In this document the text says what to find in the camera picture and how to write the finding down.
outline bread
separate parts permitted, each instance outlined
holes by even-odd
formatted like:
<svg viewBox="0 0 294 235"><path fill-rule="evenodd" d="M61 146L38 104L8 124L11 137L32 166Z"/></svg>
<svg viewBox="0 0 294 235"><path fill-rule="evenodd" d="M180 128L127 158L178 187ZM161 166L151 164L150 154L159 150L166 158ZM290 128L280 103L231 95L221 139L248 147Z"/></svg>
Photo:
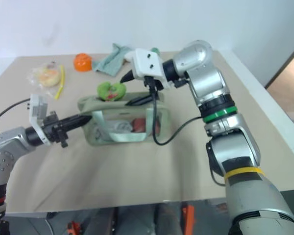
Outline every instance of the bread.
<svg viewBox="0 0 294 235"><path fill-rule="evenodd" d="M38 79L44 87L53 87L60 82L61 76L57 70L46 69L38 76Z"/></svg>

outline floor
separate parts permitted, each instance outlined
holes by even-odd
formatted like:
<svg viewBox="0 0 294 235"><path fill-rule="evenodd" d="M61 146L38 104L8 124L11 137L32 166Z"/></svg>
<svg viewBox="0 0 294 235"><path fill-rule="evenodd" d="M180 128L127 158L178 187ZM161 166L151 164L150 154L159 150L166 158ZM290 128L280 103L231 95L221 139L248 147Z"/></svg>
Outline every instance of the floor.
<svg viewBox="0 0 294 235"><path fill-rule="evenodd" d="M285 112L294 111L294 59L268 87L267 91Z"/></svg>
<svg viewBox="0 0 294 235"><path fill-rule="evenodd" d="M282 192L285 200L294 213L294 190ZM226 235L230 220L224 206L225 198L189 202L195 207L196 235ZM181 217L181 203L169 203L177 218ZM156 205L138 205L120 207L115 235L155 235L154 212ZM102 235L88 229L90 217L98 215L99 209L59 212L49 219L55 235L66 235L66 225L72 220L82 223L84 235ZM14 235L50 235L51 232L43 218L6 217L10 222L10 231Z"/></svg>

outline green ring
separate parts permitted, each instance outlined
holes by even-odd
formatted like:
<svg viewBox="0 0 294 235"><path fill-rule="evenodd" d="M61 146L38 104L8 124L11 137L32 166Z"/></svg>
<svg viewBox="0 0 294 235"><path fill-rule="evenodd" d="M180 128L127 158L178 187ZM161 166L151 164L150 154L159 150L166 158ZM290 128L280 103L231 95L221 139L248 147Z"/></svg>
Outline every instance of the green ring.
<svg viewBox="0 0 294 235"><path fill-rule="evenodd" d="M213 119L216 119L216 118L219 118L223 115L226 115L226 114L229 114L229 113L232 113L232 112L235 112L237 111L237 107L236 106L231 106L231 107L228 107L228 108L225 108L225 109L222 109L220 111L217 111L211 115L208 115L206 117L204 117L202 120L207 123Z"/></svg>

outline black cable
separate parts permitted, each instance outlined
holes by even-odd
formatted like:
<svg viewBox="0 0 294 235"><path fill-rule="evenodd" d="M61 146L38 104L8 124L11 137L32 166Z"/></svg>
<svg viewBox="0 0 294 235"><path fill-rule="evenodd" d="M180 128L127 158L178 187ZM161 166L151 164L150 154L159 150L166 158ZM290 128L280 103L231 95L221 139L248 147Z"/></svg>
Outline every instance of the black cable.
<svg viewBox="0 0 294 235"><path fill-rule="evenodd" d="M152 101L153 101L153 119L152 119L152 137L153 137L153 141L157 144L157 145L160 145L160 146L163 146L163 145L166 145L168 143L170 143L176 136L177 134L189 123L191 123L192 121L195 121L197 119L200 119L201 117L195 117L195 118L192 118L190 120L188 120L186 123L184 123L183 125L181 125L178 130L165 142L163 143L160 143L158 140L157 140L157 137L156 137L156 119L157 119L157 98L156 98L156 94L155 93L152 93L151 94L152 96Z"/></svg>
<svg viewBox="0 0 294 235"><path fill-rule="evenodd" d="M224 187L225 184L222 184L222 183L219 183L218 181L216 181L216 179L215 179L215 175L214 175L214 173L213 173L213 171L212 171L212 168L211 168L210 159L209 159L209 169L210 169L211 178L212 178L212 180L215 182L215 184Z"/></svg>
<svg viewBox="0 0 294 235"><path fill-rule="evenodd" d="M12 104L11 106L7 107L5 110L3 110L3 111L0 113L0 117L1 117L3 114L5 114L7 111L9 111L10 109L12 109L13 107L15 107L15 106L17 106L17 105L19 105L19 104L22 104L22 103L24 103L24 102L28 102L28 101L30 101L30 98L28 98L28 99L24 99L24 100L21 100L21 101L15 103L15 104Z"/></svg>

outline white wall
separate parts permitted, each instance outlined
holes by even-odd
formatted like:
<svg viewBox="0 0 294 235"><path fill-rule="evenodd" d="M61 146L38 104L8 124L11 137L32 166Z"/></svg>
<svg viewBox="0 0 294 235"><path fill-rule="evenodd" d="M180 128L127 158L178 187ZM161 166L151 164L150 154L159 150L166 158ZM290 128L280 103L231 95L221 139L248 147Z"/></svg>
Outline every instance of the white wall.
<svg viewBox="0 0 294 235"><path fill-rule="evenodd" d="M265 84L294 50L294 0L0 0L0 57L195 39L234 49Z"/></svg>

